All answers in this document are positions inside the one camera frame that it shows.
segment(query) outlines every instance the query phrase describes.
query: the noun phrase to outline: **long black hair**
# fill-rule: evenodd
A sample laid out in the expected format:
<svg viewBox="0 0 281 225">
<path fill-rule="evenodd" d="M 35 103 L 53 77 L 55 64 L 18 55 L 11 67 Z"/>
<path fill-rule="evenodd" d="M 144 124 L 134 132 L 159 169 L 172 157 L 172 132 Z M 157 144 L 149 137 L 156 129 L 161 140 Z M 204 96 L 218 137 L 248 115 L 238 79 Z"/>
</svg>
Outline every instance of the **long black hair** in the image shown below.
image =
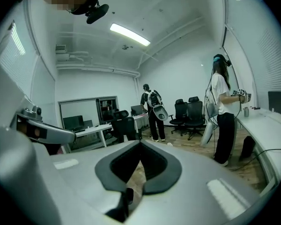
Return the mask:
<svg viewBox="0 0 281 225">
<path fill-rule="evenodd" d="M 225 64 L 223 59 L 215 58 L 212 74 L 214 74 L 215 72 L 217 72 L 218 74 L 224 77 L 225 82 L 230 90 L 231 86 L 229 84 L 229 74 L 227 70 L 227 65 Z"/>
</svg>

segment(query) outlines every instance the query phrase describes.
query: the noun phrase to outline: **black pants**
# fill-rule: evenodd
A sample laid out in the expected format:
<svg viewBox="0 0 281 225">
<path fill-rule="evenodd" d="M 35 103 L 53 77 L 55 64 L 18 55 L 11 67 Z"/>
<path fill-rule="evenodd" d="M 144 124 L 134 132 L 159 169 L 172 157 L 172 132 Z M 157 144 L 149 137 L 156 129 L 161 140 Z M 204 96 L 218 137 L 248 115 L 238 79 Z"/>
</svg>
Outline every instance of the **black pants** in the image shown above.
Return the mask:
<svg viewBox="0 0 281 225">
<path fill-rule="evenodd" d="M 228 112 L 217 115 L 217 123 L 220 128 L 220 134 L 214 159 L 218 163 L 223 164 L 228 160 L 233 147 L 235 129 L 234 115 Z"/>
<path fill-rule="evenodd" d="M 150 130 L 151 134 L 154 140 L 158 139 L 158 134 L 156 130 L 156 123 L 158 126 L 158 131 L 159 131 L 159 136 L 161 139 L 165 139 L 165 134 L 164 134 L 164 126 L 163 126 L 163 121 L 159 120 L 153 110 L 149 112 L 149 125 L 150 125 Z"/>
</svg>

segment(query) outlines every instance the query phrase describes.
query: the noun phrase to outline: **man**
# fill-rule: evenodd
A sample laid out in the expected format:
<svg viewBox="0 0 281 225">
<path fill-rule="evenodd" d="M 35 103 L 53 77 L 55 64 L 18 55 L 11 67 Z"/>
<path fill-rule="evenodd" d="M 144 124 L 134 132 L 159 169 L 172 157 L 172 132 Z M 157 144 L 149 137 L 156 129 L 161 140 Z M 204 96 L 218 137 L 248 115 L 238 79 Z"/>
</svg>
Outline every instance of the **man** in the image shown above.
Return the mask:
<svg viewBox="0 0 281 225">
<path fill-rule="evenodd" d="M 159 131 L 159 136 L 161 138 L 161 141 L 164 142 L 165 141 L 165 134 L 164 134 L 164 127 L 163 127 L 163 121 L 159 120 L 155 113 L 153 112 L 153 109 L 149 106 L 149 104 L 147 103 L 148 106 L 148 111 L 145 109 L 144 105 L 145 102 L 148 102 L 148 93 L 151 92 L 149 85 L 148 84 L 144 84 L 143 86 L 144 89 L 144 93 L 141 96 L 141 101 L 140 101 L 140 105 L 143 109 L 144 112 L 148 112 L 149 115 L 149 125 L 150 125 L 150 130 L 151 130 L 151 134 L 152 134 L 152 140 L 155 142 L 158 142 L 158 134 L 157 134 L 157 130 L 156 130 L 156 123 L 158 126 L 158 131 Z M 159 93 L 156 90 L 153 90 L 161 99 L 161 96 L 159 95 Z"/>
</svg>

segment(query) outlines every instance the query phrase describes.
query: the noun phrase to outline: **ceiling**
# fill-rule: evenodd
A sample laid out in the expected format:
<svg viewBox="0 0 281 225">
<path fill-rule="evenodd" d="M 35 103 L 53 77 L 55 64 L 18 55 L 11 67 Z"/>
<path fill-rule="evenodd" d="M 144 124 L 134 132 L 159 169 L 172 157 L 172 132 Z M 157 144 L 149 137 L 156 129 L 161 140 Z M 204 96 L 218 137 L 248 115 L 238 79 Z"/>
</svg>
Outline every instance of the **ceiling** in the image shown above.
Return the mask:
<svg viewBox="0 0 281 225">
<path fill-rule="evenodd" d="M 96 66 L 137 69 L 146 59 L 182 36 L 205 25 L 203 7 L 206 0 L 99 0 L 108 4 L 106 16 L 86 23 L 86 16 L 58 12 L 57 44 L 68 46 L 82 60 L 71 62 Z M 110 31 L 119 24 L 151 42 L 145 47 Z"/>
</svg>

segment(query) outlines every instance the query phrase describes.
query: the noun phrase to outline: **white t-shirt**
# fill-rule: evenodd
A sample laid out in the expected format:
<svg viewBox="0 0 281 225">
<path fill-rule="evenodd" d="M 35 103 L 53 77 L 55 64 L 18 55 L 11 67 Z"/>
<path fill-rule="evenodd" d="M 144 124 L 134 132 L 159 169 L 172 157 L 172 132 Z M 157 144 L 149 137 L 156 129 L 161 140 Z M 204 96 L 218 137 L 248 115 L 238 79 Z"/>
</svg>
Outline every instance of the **white t-shirt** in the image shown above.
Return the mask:
<svg viewBox="0 0 281 225">
<path fill-rule="evenodd" d="M 213 96 L 215 99 L 215 103 L 219 109 L 219 114 L 224 114 L 224 113 L 233 114 L 233 105 L 232 104 L 223 104 L 220 101 L 221 94 L 225 94 L 228 97 L 230 96 L 229 88 L 225 82 L 224 77 L 222 75 L 220 75 L 219 73 L 214 73 L 211 78 L 211 88 L 212 88 L 212 93 L 213 93 Z"/>
</svg>

